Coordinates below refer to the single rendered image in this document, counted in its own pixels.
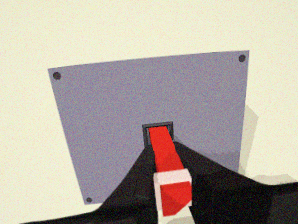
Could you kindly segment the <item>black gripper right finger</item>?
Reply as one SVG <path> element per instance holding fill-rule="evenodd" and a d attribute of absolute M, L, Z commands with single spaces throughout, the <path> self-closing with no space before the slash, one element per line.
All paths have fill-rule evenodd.
<path fill-rule="evenodd" d="M 173 142 L 191 177 L 195 224 L 296 224 L 298 182 L 268 185 Z"/>

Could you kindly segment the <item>red peg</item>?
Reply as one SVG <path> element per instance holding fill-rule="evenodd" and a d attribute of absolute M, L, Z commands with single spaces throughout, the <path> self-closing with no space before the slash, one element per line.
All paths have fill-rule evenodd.
<path fill-rule="evenodd" d="M 192 206 L 190 173 L 188 168 L 183 167 L 167 127 L 148 129 L 155 152 L 154 187 L 157 211 L 162 210 L 163 217 L 174 216 L 183 207 Z"/>

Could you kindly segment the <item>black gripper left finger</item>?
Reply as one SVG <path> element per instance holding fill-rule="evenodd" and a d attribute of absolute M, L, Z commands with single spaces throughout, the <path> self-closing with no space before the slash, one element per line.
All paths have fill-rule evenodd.
<path fill-rule="evenodd" d="M 94 211 L 20 224 L 159 224 L 155 152 L 146 145 L 116 190 Z"/>

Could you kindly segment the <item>grey sloped panel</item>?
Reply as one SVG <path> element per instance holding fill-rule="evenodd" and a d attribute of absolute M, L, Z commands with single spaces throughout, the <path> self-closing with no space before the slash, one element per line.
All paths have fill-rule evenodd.
<path fill-rule="evenodd" d="M 48 68 L 84 205 L 103 203 L 166 126 L 173 142 L 239 171 L 250 50 Z"/>

